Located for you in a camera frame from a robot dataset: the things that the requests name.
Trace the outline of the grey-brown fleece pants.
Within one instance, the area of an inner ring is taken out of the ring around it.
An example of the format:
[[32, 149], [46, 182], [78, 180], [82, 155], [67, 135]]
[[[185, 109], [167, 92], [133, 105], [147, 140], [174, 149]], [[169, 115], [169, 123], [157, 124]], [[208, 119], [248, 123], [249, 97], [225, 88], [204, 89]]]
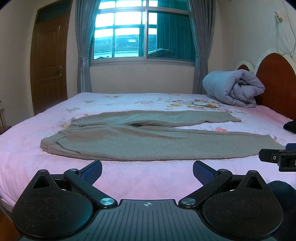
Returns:
[[196, 130], [202, 123], [236, 122], [227, 112], [132, 110], [88, 115], [41, 140], [50, 154], [83, 160], [168, 161], [231, 159], [283, 149], [269, 135]]

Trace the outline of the black item on bed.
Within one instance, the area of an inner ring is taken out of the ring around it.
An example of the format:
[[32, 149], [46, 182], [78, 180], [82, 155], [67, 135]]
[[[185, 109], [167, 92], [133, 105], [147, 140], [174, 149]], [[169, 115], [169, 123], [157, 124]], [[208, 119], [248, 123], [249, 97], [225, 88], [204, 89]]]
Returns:
[[291, 133], [296, 134], [296, 120], [289, 121], [283, 125], [283, 128]]

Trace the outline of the rolled grey-blue duvet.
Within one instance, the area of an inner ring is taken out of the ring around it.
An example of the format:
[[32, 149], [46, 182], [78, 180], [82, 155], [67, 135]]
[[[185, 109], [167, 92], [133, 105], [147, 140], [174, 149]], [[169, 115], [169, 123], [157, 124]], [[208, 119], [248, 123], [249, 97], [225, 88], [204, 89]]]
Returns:
[[202, 84], [208, 97], [241, 108], [256, 107], [255, 97], [265, 91], [263, 83], [244, 69], [210, 72]]

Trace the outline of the red wooden headboard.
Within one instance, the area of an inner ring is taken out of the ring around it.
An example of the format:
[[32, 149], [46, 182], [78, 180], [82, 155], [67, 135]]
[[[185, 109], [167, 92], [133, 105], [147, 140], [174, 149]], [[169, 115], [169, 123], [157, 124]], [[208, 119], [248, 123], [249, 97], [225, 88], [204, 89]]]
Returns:
[[264, 93], [255, 97], [257, 104], [295, 120], [295, 62], [290, 56], [269, 49], [255, 66], [242, 60], [237, 69], [252, 72], [265, 86]]

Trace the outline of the wooden chair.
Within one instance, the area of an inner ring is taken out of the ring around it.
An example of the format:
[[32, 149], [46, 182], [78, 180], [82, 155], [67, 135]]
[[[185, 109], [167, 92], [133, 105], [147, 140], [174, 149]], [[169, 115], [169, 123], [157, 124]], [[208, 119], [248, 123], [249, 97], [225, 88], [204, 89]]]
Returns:
[[0, 135], [2, 135], [6, 131], [8, 131], [12, 126], [5, 124], [5, 121], [4, 121], [4, 109], [3, 108], [1, 108], [0, 118], [1, 118]]

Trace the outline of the brown wooden door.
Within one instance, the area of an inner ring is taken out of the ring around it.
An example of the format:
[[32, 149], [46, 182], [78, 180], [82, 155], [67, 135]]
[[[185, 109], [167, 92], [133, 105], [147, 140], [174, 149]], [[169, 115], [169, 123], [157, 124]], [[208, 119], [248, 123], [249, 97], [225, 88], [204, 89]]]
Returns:
[[30, 60], [35, 115], [67, 99], [66, 52], [72, 3], [55, 1], [37, 11]]

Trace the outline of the large glass window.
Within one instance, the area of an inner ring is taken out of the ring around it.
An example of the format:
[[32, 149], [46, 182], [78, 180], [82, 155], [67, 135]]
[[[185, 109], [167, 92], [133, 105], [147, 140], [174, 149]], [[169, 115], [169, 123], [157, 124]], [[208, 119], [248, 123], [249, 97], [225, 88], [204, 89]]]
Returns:
[[187, 1], [101, 1], [91, 61], [122, 58], [194, 62]]

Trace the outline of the right grey curtain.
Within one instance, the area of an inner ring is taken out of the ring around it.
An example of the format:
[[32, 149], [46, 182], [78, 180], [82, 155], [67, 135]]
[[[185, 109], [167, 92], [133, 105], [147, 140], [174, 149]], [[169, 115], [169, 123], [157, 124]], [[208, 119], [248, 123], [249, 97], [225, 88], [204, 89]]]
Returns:
[[213, 0], [188, 1], [188, 12], [196, 50], [193, 93], [204, 94], [205, 90], [202, 81], [208, 74], [208, 59], [215, 25], [216, 2]]

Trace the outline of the grey curtain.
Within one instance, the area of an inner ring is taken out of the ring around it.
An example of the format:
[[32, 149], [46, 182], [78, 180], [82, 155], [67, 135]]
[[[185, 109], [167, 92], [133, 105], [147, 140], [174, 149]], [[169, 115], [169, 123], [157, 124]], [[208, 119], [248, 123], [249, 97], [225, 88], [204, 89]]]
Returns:
[[75, 33], [78, 51], [77, 92], [92, 92], [90, 79], [90, 45], [100, 0], [77, 0]]
[[205, 90], [202, 81], [208, 74], [208, 59], [215, 25], [216, 2], [213, 0], [188, 1], [188, 12], [196, 50], [193, 93], [204, 94]]

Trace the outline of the left grey curtain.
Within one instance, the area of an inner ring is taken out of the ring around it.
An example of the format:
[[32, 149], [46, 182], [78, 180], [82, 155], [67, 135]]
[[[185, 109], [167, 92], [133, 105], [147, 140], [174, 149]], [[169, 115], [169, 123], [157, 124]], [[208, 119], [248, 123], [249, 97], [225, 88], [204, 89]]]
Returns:
[[77, 92], [92, 92], [90, 79], [90, 45], [100, 0], [77, 0], [75, 33], [78, 51]]

